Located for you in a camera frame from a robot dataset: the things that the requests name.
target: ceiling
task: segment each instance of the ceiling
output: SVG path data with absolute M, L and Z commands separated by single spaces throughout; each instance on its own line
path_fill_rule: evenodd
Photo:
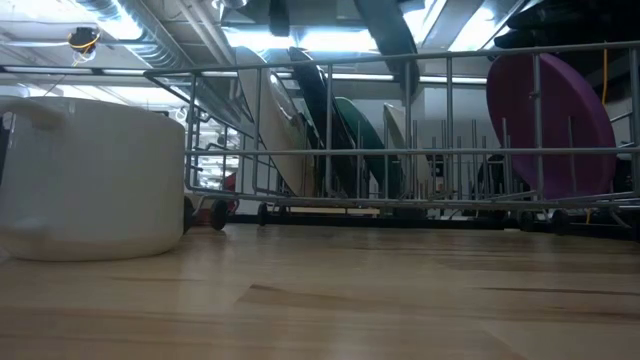
M 183 66 L 207 66 L 230 63 L 232 46 L 248 46 L 270 62 L 288 62 L 286 48 L 306 47 L 313 58 L 370 56 L 376 53 L 375 42 L 355 9 L 353 0 L 289 1 L 291 35 L 274 38 L 268 31 L 268 1 L 251 0 L 239 10 L 219 6 L 219 0 L 111 0 L 116 4 L 133 4 L 137 11 L 130 21 L 146 16 L 145 39 L 165 36 L 183 60 Z M 67 36 L 77 27 L 99 26 L 101 39 L 95 57 L 79 68 L 147 69 L 148 62 L 136 53 L 135 43 L 142 32 L 122 24 L 103 21 L 79 3 L 91 0 L 5 0 L 0 2 L 0 65 L 70 67 L 78 59 L 67 44 Z M 404 0 L 401 9 L 412 31 L 420 53 L 445 50 L 476 50 L 492 47 L 492 39 L 504 33 L 506 20 L 527 4 L 526 0 Z M 187 9 L 190 16 L 185 16 Z M 440 60 L 419 61 L 423 75 L 441 76 L 445 63 Z M 486 58 L 456 59 L 455 76 L 484 77 L 490 61 Z M 336 73 L 389 74 L 384 63 L 341 65 Z M 175 96 L 153 88 L 139 76 L 73 76 L 46 74 L 0 73 L 0 85 L 16 83 L 27 87 L 35 96 L 74 96 L 142 106 L 152 110 L 170 110 L 181 119 L 187 105 Z M 222 102 L 238 93 L 233 79 L 212 79 L 210 87 Z M 287 81 L 293 96 L 299 95 L 295 82 Z M 399 98 L 397 89 L 383 82 L 336 82 L 336 95 L 354 99 Z M 214 122 L 203 125 L 203 144 L 217 143 L 223 127 Z M 229 136 L 229 144 L 237 146 L 238 135 Z M 220 178 L 220 159 L 209 159 L 212 184 Z

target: dish rack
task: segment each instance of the dish rack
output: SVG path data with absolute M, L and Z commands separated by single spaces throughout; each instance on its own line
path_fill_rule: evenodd
M 356 141 L 355 149 L 332 149 L 330 133 L 328 133 L 325 141 L 325 148 L 323 149 L 295 149 L 286 151 L 270 151 L 268 149 L 260 148 L 260 141 L 253 141 L 253 148 L 247 149 L 247 139 L 259 139 L 259 123 L 260 116 L 254 116 L 254 124 L 252 131 L 245 131 L 239 126 L 235 126 L 229 122 L 225 122 L 223 119 L 214 119 L 220 122 L 227 129 L 234 129 L 238 131 L 243 137 L 242 148 L 229 149 L 226 146 L 207 146 L 202 148 L 199 145 L 199 127 L 202 121 L 210 121 L 206 116 L 206 109 L 200 107 L 196 103 L 196 83 L 199 79 L 206 79 L 208 77 L 221 77 L 229 76 L 229 73 L 237 72 L 238 70 L 252 69 L 259 74 L 265 69 L 291 69 L 294 65 L 300 65 L 300 62 L 287 62 L 287 63 L 267 63 L 259 65 L 242 65 L 242 66 L 212 66 L 206 68 L 190 68 L 180 70 L 147 70 L 144 76 L 156 85 L 164 88 L 173 95 L 183 99 L 189 103 L 188 110 L 188 123 L 187 123 L 187 150 L 186 154 L 186 167 L 185 167 L 185 186 L 187 189 L 203 195 L 198 204 L 195 206 L 194 214 L 203 206 L 205 199 L 214 199 L 213 206 L 211 208 L 211 225 L 216 229 L 222 229 L 227 222 L 228 203 L 227 201 L 257 201 L 260 205 L 257 210 L 258 223 L 265 225 L 269 222 L 270 216 L 275 213 L 280 215 L 286 214 L 287 209 L 290 207 L 321 207 L 321 208 L 339 208 L 339 209 L 377 209 L 380 217 L 384 217 L 385 214 L 391 214 L 394 211 L 406 212 L 414 209 L 414 211 L 420 211 L 425 209 L 431 209 L 431 211 L 440 211 L 448 209 L 448 219 L 454 220 L 453 211 L 471 211 L 472 213 L 489 212 L 494 214 L 496 218 L 502 219 L 504 216 L 510 216 L 517 221 L 519 226 L 524 230 L 534 230 L 536 223 L 547 223 L 551 225 L 556 232 L 561 232 L 572 220 L 571 217 L 577 212 L 578 214 L 589 213 L 592 210 L 585 209 L 598 209 L 601 212 L 609 212 L 612 218 L 619 224 L 619 226 L 633 229 L 633 236 L 638 238 L 640 217 L 636 215 L 636 209 L 639 209 L 640 205 L 640 147 L 636 144 L 640 144 L 640 89 L 638 84 L 638 47 L 640 42 L 621 42 L 621 43 L 606 43 L 606 44 L 585 44 L 585 45 L 568 45 L 568 46 L 554 46 L 554 47 L 538 47 L 538 48 L 523 48 L 523 49 L 510 49 L 510 50 L 490 50 L 490 51 L 469 51 L 469 52 L 442 52 L 442 53 L 426 53 L 415 55 L 400 55 L 400 56 L 371 56 L 360 57 L 350 59 L 334 59 L 334 60 L 314 60 L 304 62 L 305 64 L 311 64 L 315 66 L 323 67 L 326 73 L 326 86 L 327 96 L 333 95 L 332 88 L 336 79 L 333 76 L 334 66 L 341 64 L 359 64 L 365 62 L 382 62 L 382 61 L 404 61 L 407 66 L 407 74 L 409 73 L 409 60 L 434 60 L 445 59 L 446 61 L 446 77 L 440 80 L 440 86 L 446 87 L 447 92 L 447 116 L 446 120 L 442 121 L 442 132 L 439 136 L 434 137 L 433 146 L 430 148 L 417 148 L 417 129 L 416 124 L 412 121 L 411 111 L 406 111 L 406 126 L 405 126 L 405 138 L 410 139 L 407 141 L 406 148 L 404 149 L 362 149 L 360 141 Z M 628 49 L 629 51 L 629 65 L 631 73 L 631 93 L 632 93 L 632 105 L 633 111 L 629 114 L 629 131 L 631 137 L 631 143 L 625 144 L 621 147 L 612 148 L 547 148 L 542 144 L 542 113 L 541 113 L 541 86 L 540 86 L 540 54 L 543 53 L 558 53 L 566 51 L 591 51 L 591 50 L 604 50 L 604 49 Z M 534 148 L 510 148 L 508 139 L 504 139 L 507 146 L 502 148 L 487 148 L 486 138 L 478 137 L 476 131 L 475 122 L 472 124 L 471 136 L 472 146 L 470 148 L 461 147 L 461 139 L 458 136 L 454 138 L 453 128 L 454 124 L 454 108 L 453 108 L 453 60 L 458 58 L 468 57 L 496 57 L 501 55 L 516 55 L 516 54 L 531 54 L 533 57 L 533 76 L 534 76 L 534 89 L 531 93 L 531 97 L 534 102 L 535 111 L 535 144 Z M 160 81 L 162 78 L 167 77 L 181 77 L 188 76 L 191 83 L 190 97 L 186 97 L 183 94 L 175 91 L 169 85 Z M 400 100 L 410 103 L 409 99 L 409 81 L 405 82 L 407 89 Z M 256 84 L 256 89 L 260 91 L 260 84 Z M 332 102 L 327 103 L 327 127 L 331 129 L 331 117 L 332 117 Z M 388 126 L 385 123 L 384 138 L 388 137 Z M 518 183 L 515 179 L 515 173 L 513 171 L 512 156 L 528 154 L 537 155 L 537 188 L 527 190 L 525 187 Z M 590 196 L 569 196 L 561 199 L 545 199 L 544 197 L 544 158 L 548 155 L 567 155 L 573 157 L 581 154 L 630 154 L 632 158 L 632 191 L 625 192 L 612 192 L 601 195 Z M 271 173 L 276 172 L 277 169 L 273 166 L 271 158 L 273 156 L 281 155 L 303 155 L 313 157 L 316 161 L 322 161 L 325 165 L 324 182 L 322 189 L 318 191 L 318 196 L 313 197 L 296 197 L 287 192 L 286 186 L 281 179 L 276 180 L 275 187 L 271 187 L 271 184 L 267 188 L 258 186 L 258 165 L 262 164 L 268 167 L 268 171 Z M 366 156 L 383 156 L 385 158 L 385 170 L 386 178 L 388 179 L 389 169 L 389 157 L 394 155 L 401 159 L 407 169 L 406 176 L 403 180 L 402 194 L 396 198 L 390 198 L 388 196 L 387 186 L 382 186 L 378 191 L 374 191 L 368 195 L 362 196 L 359 191 L 356 197 L 347 197 L 340 191 L 339 186 L 336 185 L 335 176 L 332 169 L 332 158 L 336 156 L 356 156 L 358 158 L 358 164 L 362 165 L 363 157 Z M 493 155 L 502 155 L 501 161 L 489 161 L 488 159 Z M 252 167 L 250 186 L 245 185 L 245 171 L 242 171 L 240 180 L 240 186 L 236 187 L 235 191 L 210 189 L 195 185 L 194 179 L 197 177 L 198 171 L 198 159 L 206 156 L 219 156 L 226 159 L 230 156 L 240 157 L 241 167 L 245 168 L 246 162 L 250 162 L 249 166 Z M 434 181 L 433 190 L 420 189 L 416 181 L 416 157 L 427 156 L 431 159 L 431 170 Z M 471 156 L 469 161 L 463 160 L 463 157 Z M 267 161 L 260 160 L 260 157 L 266 157 Z M 491 164 L 497 164 L 502 167 L 504 174 L 504 185 L 499 191 L 494 191 L 494 186 L 491 185 L 491 179 L 487 175 L 488 171 L 484 171 L 483 175 L 478 177 L 479 169 L 489 169 Z M 462 176 L 465 167 L 468 168 L 468 174 L 473 174 L 464 178 Z M 358 184 L 361 183 L 361 176 L 367 177 L 368 174 L 363 171 L 357 171 Z M 572 182 L 575 184 L 575 174 L 572 176 Z M 436 188 L 436 179 L 440 182 Z M 478 184 L 482 182 L 487 184 L 484 187 L 480 187 Z M 622 221 L 618 214 L 620 212 L 631 213 L 633 216 L 629 221 Z

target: wooden countertop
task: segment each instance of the wooden countertop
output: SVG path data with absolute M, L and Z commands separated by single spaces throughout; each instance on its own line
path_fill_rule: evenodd
M 137 260 L 0 263 L 0 359 L 638 359 L 640 246 L 229 225 Z

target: dishwasher rack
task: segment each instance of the dishwasher rack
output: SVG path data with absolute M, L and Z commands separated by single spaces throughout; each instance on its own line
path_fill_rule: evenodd
M 212 217 L 216 218 L 212 221 L 212 224 L 216 228 L 222 228 L 226 222 L 227 208 L 225 201 L 228 200 L 253 200 L 262 202 L 258 210 L 259 223 L 264 224 L 266 217 L 269 214 L 267 204 L 272 204 L 273 208 L 276 207 L 338 207 L 338 208 L 413 208 L 413 209 L 471 209 L 471 210 L 491 210 L 491 211 L 513 211 L 517 212 L 518 220 L 523 226 L 530 225 L 533 221 L 538 221 L 537 214 L 540 214 L 546 222 L 566 222 L 567 210 L 570 209 L 609 209 L 612 214 L 615 215 L 616 211 L 633 211 L 640 205 L 640 147 L 636 144 L 640 144 L 640 88 L 639 88 L 639 74 L 638 74 L 638 47 L 640 42 L 621 42 L 621 43 L 605 43 L 605 44 L 585 44 L 585 45 L 567 45 L 567 46 L 553 46 L 553 47 L 537 47 L 537 48 L 523 48 L 523 49 L 510 49 L 510 50 L 491 50 L 491 51 L 468 51 L 468 52 L 442 52 L 442 53 L 426 53 L 426 54 L 412 54 L 412 55 L 398 55 L 398 56 L 370 56 L 360 58 L 341 58 L 333 60 L 313 60 L 304 62 L 287 62 L 287 63 L 266 63 L 259 65 L 240 65 L 240 66 L 211 66 L 203 68 L 190 68 L 179 70 L 147 70 L 144 76 L 156 85 L 166 89 L 175 96 L 182 98 L 189 103 L 188 112 L 188 128 L 187 128 L 187 150 L 186 150 L 186 168 L 185 168 L 185 186 L 196 193 L 205 195 L 200 199 L 196 211 L 202 206 L 205 198 L 212 198 L 219 201 L 214 203 L 212 208 Z M 604 49 L 628 49 L 629 51 L 629 65 L 631 74 L 631 98 L 633 110 L 629 116 L 629 131 L 631 137 L 631 143 L 625 144 L 621 147 L 613 148 L 545 148 L 542 144 L 542 98 L 541 98 L 541 85 L 540 85 L 540 54 L 542 53 L 558 53 L 566 51 L 589 51 L 589 50 L 604 50 Z M 478 138 L 475 130 L 475 124 L 472 125 L 472 143 L 471 148 L 460 147 L 461 140 L 454 139 L 454 108 L 453 108 L 453 87 L 454 87 L 454 73 L 453 73 L 453 60 L 457 58 L 468 57 L 489 57 L 489 56 L 501 56 L 501 55 L 515 55 L 515 54 L 532 54 L 533 58 L 533 76 L 534 76 L 534 89 L 532 89 L 531 96 L 534 101 L 535 109 L 535 148 L 509 148 L 508 146 L 503 148 L 489 149 L 486 147 L 486 139 L 481 139 L 482 146 L 478 145 Z M 196 83 L 200 79 L 208 77 L 229 77 L 229 74 L 234 74 L 238 70 L 255 70 L 259 76 L 257 79 L 261 79 L 262 71 L 269 71 L 269 69 L 291 69 L 294 65 L 311 64 L 315 66 L 323 66 L 326 73 L 326 85 L 328 98 L 333 95 L 332 88 L 336 80 L 344 81 L 343 79 L 337 79 L 334 77 L 334 66 L 341 64 L 359 64 L 367 62 L 382 62 L 382 61 L 405 61 L 406 71 L 409 74 L 410 67 L 407 60 L 430 60 L 430 59 L 445 59 L 446 60 L 446 77 L 437 79 L 425 80 L 434 81 L 440 86 L 446 87 L 447 101 L 446 120 L 442 123 L 442 134 L 439 144 L 434 141 L 431 148 L 417 148 L 417 130 L 416 123 L 412 121 L 410 107 L 407 107 L 406 111 L 406 126 L 405 126 L 405 139 L 407 146 L 404 149 L 362 149 L 360 148 L 360 141 L 357 141 L 355 149 L 332 149 L 331 147 L 331 133 L 327 132 L 327 138 L 325 141 L 324 149 L 296 149 L 286 151 L 273 151 L 268 149 L 260 149 L 260 141 L 254 141 L 253 149 L 235 149 L 230 150 L 224 147 L 211 146 L 208 148 L 200 148 L 198 144 L 198 129 L 201 121 L 209 121 L 210 117 L 202 114 L 206 114 L 206 109 L 196 104 Z M 165 84 L 160 79 L 171 77 L 189 77 L 191 79 L 191 94 L 190 98 L 186 98 L 179 92 L 173 90 L 170 86 Z M 406 82 L 407 89 L 405 89 L 404 96 L 406 98 L 400 99 L 405 103 L 411 103 L 409 98 L 409 85 L 410 82 Z M 256 84 L 258 91 L 258 102 L 260 102 L 260 83 Z M 332 103 L 327 103 L 327 128 L 331 129 L 332 121 Z M 254 118 L 253 131 L 248 133 L 242 129 L 232 126 L 224 119 L 214 119 L 227 128 L 234 128 L 236 131 L 242 134 L 244 138 L 259 139 L 259 124 L 260 116 L 257 114 Z M 385 126 L 385 139 L 388 136 L 388 128 Z M 625 191 L 618 193 L 609 193 L 602 195 L 592 196 L 573 196 L 562 199 L 547 200 L 544 198 L 544 174 L 543 163 L 545 155 L 570 155 L 573 159 L 573 155 L 580 154 L 630 154 L 632 157 L 632 180 L 633 191 Z M 477 186 L 477 174 L 478 167 L 483 166 L 487 169 L 488 162 L 487 157 L 491 155 L 503 155 L 502 167 L 504 169 L 504 181 L 505 186 L 502 192 L 499 193 L 487 193 L 484 190 L 478 191 Z M 537 161 L 537 183 L 539 186 L 530 191 L 522 191 L 522 188 L 512 186 L 514 172 L 511 164 L 511 156 L 518 154 L 531 154 L 538 155 Z M 264 189 L 257 186 L 258 177 L 258 157 L 267 156 L 269 158 L 268 166 L 271 171 L 277 171 L 273 166 L 271 158 L 281 155 L 305 155 L 321 158 L 325 163 L 325 177 L 324 177 L 324 191 L 319 196 L 315 197 L 295 197 L 291 194 L 287 194 L 282 191 L 274 191 L 271 189 Z M 407 176 L 404 178 L 403 194 L 398 198 L 389 198 L 388 189 L 381 189 L 377 196 L 363 197 L 359 193 L 357 197 L 345 197 L 343 193 L 336 187 L 333 170 L 331 166 L 332 157 L 335 156 L 357 156 L 359 164 L 363 162 L 361 159 L 363 156 L 378 155 L 385 158 L 385 170 L 388 179 L 389 169 L 389 156 L 396 155 L 402 159 L 406 164 Z M 441 157 L 443 169 L 443 184 L 441 191 L 431 192 L 424 189 L 419 189 L 416 181 L 416 156 L 428 156 L 432 159 Z M 209 189 L 194 185 L 194 171 L 198 169 L 198 159 L 205 156 L 218 156 L 226 158 L 228 156 L 237 156 L 243 159 L 242 165 L 244 166 L 244 160 L 253 160 L 253 172 L 252 172 L 252 186 L 251 189 L 236 189 L 236 191 L 224 191 L 217 189 Z M 463 161 L 463 156 L 472 156 L 473 160 Z M 462 167 L 473 167 L 473 179 L 468 176 L 468 179 L 462 179 L 461 171 Z M 361 171 L 357 172 L 358 180 L 362 174 Z M 572 181 L 575 183 L 575 175 L 572 176 Z M 549 216 L 550 209 L 557 209 L 554 211 L 553 216 Z M 636 221 L 633 221 L 634 229 L 636 228 Z

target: duct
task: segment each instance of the duct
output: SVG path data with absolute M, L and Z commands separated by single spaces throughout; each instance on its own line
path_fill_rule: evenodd
M 198 34 L 198 36 L 200 37 L 202 42 L 205 44 L 207 49 L 209 49 L 209 51 L 213 54 L 213 56 L 215 56 L 216 60 L 218 60 L 219 63 L 226 63 L 226 60 L 220 61 L 223 58 L 220 52 L 220 48 L 202 30 L 200 25 L 197 23 L 196 18 L 193 16 L 189 8 L 187 8 L 187 5 L 185 5 L 184 2 L 182 1 L 183 0 L 176 0 L 176 5 L 178 5 L 178 8 L 182 12 L 182 15 L 184 15 L 184 17 L 187 19 L 187 21 L 189 22 L 193 30 L 196 32 L 196 34 Z
M 333 26 L 338 21 L 338 4 L 346 1 L 342 0 L 305 0 L 288 1 L 289 19 L 292 26 Z M 234 13 L 251 19 L 257 24 L 269 24 L 269 4 L 270 0 L 252 0 L 246 6 L 227 13 L 226 21 L 235 21 Z M 340 5 L 341 11 L 351 11 L 353 7 Z
M 98 22 L 119 22 L 132 19 L 142 30 L 138 41 L 154 42 L 155 45 L 132 45 L 128 49 L 152 68 L 184 69 L 192 67 L 193 61 L 178 46 L 155 15 L 140 0 L 75 0 Z M 228 99 L 230 82 L 228 79 L 202 79 L 196 93 L 200 105 L 209 114 L 221 122 L 234 127 L 246 123 L 248 118 L 243 112 L 230 105 Z M 190 94 L 188 86 L 180 90 Z
M 200 5 L 198 1 L 188 0 L 188 2 L 191 4 L 191 7 L 193 8 L 194 12 L 198 15 L 200 20 L 202 20 L 204 27 L 209 31 L 209 34 L 213 37 L 213 40 L 215 40 L 216 43 L 220 44 L 218 48 L 220 49 L 220 52 L 222 54 L 214 53 L 214 56 L 216 56 L 216 59 L 218 60 L 218 62 L 224 63 L 224 61 L 226 60 L 228 61 L 229 64 L 234 63 L 235 58 L 233 55 L 231 55 L 231 52 L 229 51 L 228 47 L 225 45 L 227 39 L 224 33 L 222 32 L 222 30 L 219 27 L 216 27 L 211 22 L 205 10 L 202 8 L 202 5 Z

